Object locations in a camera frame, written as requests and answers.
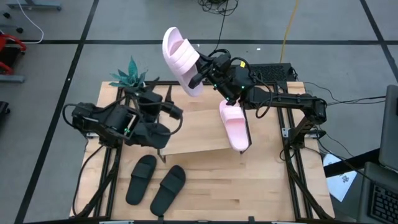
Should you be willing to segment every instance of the wooden table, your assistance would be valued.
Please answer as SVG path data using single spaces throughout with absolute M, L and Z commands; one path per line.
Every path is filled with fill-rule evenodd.
M 303 83 L 288 83 L 289 93 L 304 93 Z M 157 86 L 155 92 L 165 96 L 168 86 Z M 98 106 L 106 106 L 116 99 L 117 89 L 102 83 Z M 256 119 L 254 110 L 246 111 L 252 135 L 252 146 L 243 154 L 229 148 L 228 138 L 218 112 L 222 96 L 205 86 L 203 94 L 191 98 L 180 86 L 173 86 L 172 99 L 184 110 L 182 129 L 170 138 L 162 151 L 168 154 L 164 164 L 158 157 L 157 167 L 144 199 L 139 205 L 125 201 L 131 172 L 136 162 L 146 154 L 156 155 L 151 147 L 123 146 L 119 174 L 114 196 L 112 219 L 156 220 L 149 206 L 159 183 L 168 170 L 178 164 L 185 169 L 187 181 L 171 207 L 165 220 L 224 220 L 247 221 L 254 216 L 256 221 L 294 220 L 289 182 L 284 161 L 279 159 L 282 139 L 277 110 L 271 108 L 262 119 Z M 303 113 L 293 110 L 296 124 Z M 171 130 L 178 121 L 161 115 L 161 122 Z M 318 150 L 314 139 L 306 139 L 305 145 Z M 86 149 L 84 160 L 98 148 L 98 140 L 92 139 Z M 105 149 L 87 164 L 76 199 L 80 211 L 92 197 L 100 181 Z M 302 160 L 309 191 L 325 211 L 334 216 L 330 195 L 320 156 L 302 149 Z M 305 217 L 302 194 L 297 188 L 301 216 Z M 101 214 L 105 214 L 108 192 L 103 196 Z

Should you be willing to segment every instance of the black slide sandal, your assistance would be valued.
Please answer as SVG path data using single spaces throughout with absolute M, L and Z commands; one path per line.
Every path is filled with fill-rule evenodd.
M 154 174 L 156 158 L 146 155 L 138 160 L 131 173 L 131 180 L 127 190 L 126 202 L 130 205 L 138 205 L 144 197 L 149 181 Z
M 173 166 L 160 183 L 159 191 L 150 205 L 150 211 L 162 216 L 185 184 L 185 172 L 180 166 Z

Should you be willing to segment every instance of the black keyboard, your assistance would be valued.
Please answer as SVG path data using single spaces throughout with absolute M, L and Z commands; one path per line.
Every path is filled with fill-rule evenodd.
M 371 184 L 368 215 L 383 223 L 398 224 L 398 193 Z

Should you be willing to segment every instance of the red chair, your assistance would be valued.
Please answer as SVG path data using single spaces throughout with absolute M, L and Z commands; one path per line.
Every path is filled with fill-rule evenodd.
M 12 40 L 20 47 L 6 47 L 7 40 Z M 0 34 L 0 82 L 18 82 L 23 83 L 25 78 L 20 75 L 14 75 L 13 66 L 20 56 L 25 54 L 26 45 L 19 39 L 8 35 Z

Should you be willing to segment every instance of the pink slide sandal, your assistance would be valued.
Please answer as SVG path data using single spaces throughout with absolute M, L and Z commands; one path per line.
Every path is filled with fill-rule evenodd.
M 169 28 L 163 37 L 163 56 L 176 79 L 190 96 L 198 96 L 203 91 L 203 84 L 200 83 L 194 89 L 188 84 L 197 73 L 195 63 L 199 59 L 198 52 L 191 46 L 188 39 L 183 39 L 176 27 Z
M 245 151 L 249 147 L 246 119 L 238 104 L 226 105 L 227 101 L 220 103 L 220 116 L 223 120 L 231 147 L 236 151 Z

